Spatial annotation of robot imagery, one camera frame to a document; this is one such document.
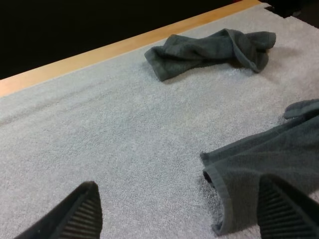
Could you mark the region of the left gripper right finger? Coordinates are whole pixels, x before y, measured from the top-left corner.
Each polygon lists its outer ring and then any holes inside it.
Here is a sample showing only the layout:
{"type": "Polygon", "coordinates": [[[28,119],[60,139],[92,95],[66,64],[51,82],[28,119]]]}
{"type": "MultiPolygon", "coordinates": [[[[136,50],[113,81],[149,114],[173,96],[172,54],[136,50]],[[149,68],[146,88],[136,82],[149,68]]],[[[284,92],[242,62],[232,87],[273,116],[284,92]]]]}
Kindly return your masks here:
{"type": "Polygon", "coordinates": [[[257,224],[263,239],[317,239],[319,204],[271,174],[259,181],[257,224]]]}

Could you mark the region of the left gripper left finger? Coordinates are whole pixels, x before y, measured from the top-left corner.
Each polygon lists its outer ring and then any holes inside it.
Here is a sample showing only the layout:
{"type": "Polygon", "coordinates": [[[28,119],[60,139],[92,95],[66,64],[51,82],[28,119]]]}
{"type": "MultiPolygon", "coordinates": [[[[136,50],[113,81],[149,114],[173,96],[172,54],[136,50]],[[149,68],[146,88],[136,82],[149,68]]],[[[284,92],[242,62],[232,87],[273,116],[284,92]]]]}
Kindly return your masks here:
{"type": "Polygon", "coordinates": [[[99,239],[103,213],[98,185],[80,184],[17,239],[99,239]]]}

